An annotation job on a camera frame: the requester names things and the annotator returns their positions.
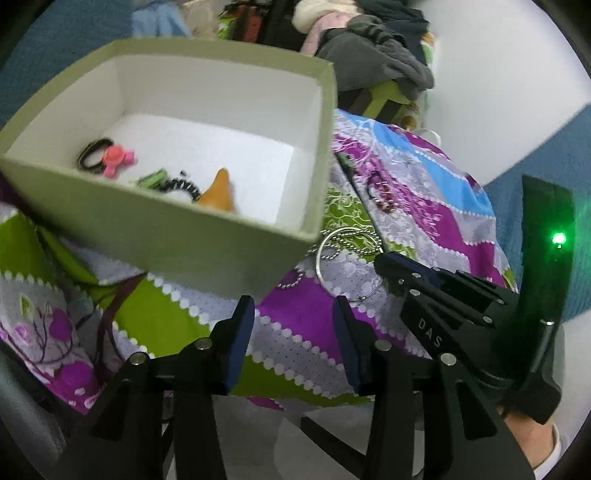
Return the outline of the cream fluffy garment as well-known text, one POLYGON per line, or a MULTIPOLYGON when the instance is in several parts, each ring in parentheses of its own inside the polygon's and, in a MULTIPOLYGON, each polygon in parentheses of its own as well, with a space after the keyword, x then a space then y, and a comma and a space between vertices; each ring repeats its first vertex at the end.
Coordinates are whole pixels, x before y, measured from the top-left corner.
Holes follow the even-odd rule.
POLYGON ((301 0, 291 19, 294 29, 304 34, 301 54, 314 56, 325 30, 345 28, 363 10, 353 0, 301 0))

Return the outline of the green plastic stool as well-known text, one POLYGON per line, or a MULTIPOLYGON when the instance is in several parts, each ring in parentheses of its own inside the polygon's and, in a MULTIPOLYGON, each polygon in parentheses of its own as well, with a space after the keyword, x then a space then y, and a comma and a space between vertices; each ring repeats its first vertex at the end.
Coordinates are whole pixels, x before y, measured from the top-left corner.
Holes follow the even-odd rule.
POLYGON ((354 115, 394 124, 411 101, 397 82, 387 81, 369 89, 356 89, 338 95, 338 107, 354 115))

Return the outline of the blue quilted cushion right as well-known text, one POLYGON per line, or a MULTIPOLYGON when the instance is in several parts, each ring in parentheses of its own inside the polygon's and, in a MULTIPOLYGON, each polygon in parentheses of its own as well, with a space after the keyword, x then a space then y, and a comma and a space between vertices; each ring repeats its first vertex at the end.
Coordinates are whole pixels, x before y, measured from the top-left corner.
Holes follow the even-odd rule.
POLYGON ((565 322, 590 310, 590 107, 525 159, 485 186, 497 220, 497 240, 516 280, 533 265, 570 256, 565 322))

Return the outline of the colourful striped floral cloth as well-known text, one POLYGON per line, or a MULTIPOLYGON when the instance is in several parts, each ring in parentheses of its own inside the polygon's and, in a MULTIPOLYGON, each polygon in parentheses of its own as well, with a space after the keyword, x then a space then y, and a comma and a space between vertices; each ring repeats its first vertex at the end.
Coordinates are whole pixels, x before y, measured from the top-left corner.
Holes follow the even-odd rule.
MULTIPOLYGON (((410 354, 424 356, 373 261, 382 245, 429 267, 514 288, 484 189, 423 135, 335 115, 320 240, 256 306, 235 394, 279 409, 353 403, 332 330, 332 300, 410 354)), ((13 204, 1 206, 1 343, 43 397, 87 413, 131 354, 163 357, 207 335, 235 310, 223 299, 57 237, 13 204)))

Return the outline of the blue quilted cushion left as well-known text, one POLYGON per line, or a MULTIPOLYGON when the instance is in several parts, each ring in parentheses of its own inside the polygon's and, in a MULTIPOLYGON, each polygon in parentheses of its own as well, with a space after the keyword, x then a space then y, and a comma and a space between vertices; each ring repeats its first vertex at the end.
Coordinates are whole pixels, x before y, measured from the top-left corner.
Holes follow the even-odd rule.
POLYGON ((55 1, 1 67, 1 123, 58 73, 92 51, 131 36, 129 1, 55 1))

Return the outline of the light blue bedding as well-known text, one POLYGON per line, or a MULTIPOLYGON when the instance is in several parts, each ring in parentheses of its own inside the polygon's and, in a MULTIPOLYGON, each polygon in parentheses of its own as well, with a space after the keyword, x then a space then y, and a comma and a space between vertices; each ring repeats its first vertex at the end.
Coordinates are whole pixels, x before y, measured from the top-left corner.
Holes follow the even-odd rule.
POLYGON ((177 1, 132 1, 131 33, 134 38, 191 38, 177 1))

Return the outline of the dark blue garment pile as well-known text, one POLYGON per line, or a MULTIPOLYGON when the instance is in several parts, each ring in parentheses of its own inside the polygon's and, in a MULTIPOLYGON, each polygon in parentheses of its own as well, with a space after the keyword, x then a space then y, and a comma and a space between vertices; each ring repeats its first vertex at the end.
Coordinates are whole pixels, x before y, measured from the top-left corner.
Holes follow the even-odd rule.
POLYGON ((365 14, 381 19, 421 63, 427 64, 421 40, 428 32, 429 22, 421 10, 412 8, 409 1, 358 0, 356 4, 365 14))

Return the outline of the black hair stick green flower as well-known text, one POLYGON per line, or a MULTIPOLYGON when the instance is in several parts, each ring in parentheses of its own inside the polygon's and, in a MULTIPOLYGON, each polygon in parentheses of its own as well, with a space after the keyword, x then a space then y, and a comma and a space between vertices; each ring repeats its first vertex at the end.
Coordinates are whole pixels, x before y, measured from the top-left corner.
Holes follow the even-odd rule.
POLYGON ((344 171, 346 178, 353 181, 356 175, 355 162, 353 162, 350 155, 346 153, 336 153, 335 158, 339 161, 342 171, 344 171))

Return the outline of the grey fleece garment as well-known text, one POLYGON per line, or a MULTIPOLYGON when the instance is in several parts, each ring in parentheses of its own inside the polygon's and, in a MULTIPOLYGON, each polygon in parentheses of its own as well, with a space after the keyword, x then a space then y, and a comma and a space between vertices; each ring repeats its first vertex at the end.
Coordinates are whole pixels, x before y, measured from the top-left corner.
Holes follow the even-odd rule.
POLYGON ((435 86, 433 73, 406 46, 404 37, 375 16, 358 15, 344 28, 322 32, 315 56, 332 63, 338 90, 397 83, 409 100, 435 86))

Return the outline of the blue quilted cushion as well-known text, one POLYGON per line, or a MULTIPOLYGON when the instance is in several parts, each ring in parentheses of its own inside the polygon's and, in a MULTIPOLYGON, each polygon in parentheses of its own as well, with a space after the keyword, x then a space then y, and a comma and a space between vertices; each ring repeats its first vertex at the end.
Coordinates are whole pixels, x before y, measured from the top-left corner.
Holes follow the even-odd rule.
POLYGON ((533 265, 570 256, 565 322, 590 310, 590 107, 525 159, 485 186, 497 220, 497 240, 516 280, 533 265))
POLYGON ((131 36, 129 1, 55 1, 1 67, 1 123, 58 73, 92 51, 131 36))

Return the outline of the green cardboard box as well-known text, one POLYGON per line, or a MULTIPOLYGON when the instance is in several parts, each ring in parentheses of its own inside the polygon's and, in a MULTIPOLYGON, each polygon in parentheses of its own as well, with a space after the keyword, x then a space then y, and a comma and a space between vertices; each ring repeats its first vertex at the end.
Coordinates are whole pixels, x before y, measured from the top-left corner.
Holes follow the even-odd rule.
POLYGON ((320 233, 334 113, 322 59, 119 40, 18 110, 1 132, 1 171, 84 247, 205 293, 262 299, 320 233), (136 186, 159 169, 165 190, 136 186))

